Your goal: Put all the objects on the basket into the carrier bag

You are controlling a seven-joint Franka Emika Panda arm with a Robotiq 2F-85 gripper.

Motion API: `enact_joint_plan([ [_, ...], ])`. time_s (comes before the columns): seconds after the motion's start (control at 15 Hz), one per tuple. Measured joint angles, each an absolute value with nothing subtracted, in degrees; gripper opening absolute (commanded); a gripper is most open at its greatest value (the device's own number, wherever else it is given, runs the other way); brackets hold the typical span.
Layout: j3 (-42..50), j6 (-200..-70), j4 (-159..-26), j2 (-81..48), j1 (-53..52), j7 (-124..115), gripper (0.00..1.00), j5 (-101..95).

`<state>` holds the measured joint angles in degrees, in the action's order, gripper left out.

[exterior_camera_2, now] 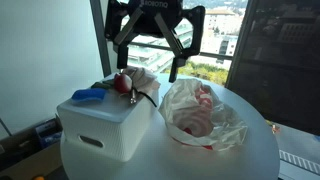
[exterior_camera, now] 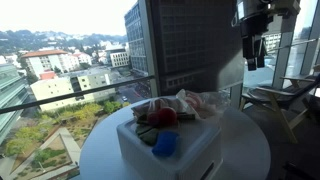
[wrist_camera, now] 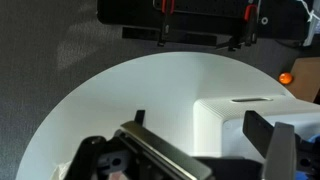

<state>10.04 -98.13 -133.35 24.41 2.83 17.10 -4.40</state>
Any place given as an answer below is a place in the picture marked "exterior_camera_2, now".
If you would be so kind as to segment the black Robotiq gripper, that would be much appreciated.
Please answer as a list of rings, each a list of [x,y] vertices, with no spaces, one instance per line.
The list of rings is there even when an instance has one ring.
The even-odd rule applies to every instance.
[[[121,27],[122,19],[126,16],[130,19]],[[184,9],[183,0],[109,0],[104,35],[113,42],[118,69],[127,67],[128,44],[138,34],[164,37],[174,54],[169,76],[169,81],[173,83],[178,68],[183,67],[189,57],[200,53],[204,17],[203,6]],[[183,19],[187,19],[193,26],[192,43],[188,48],[183,47],[174,31]]]

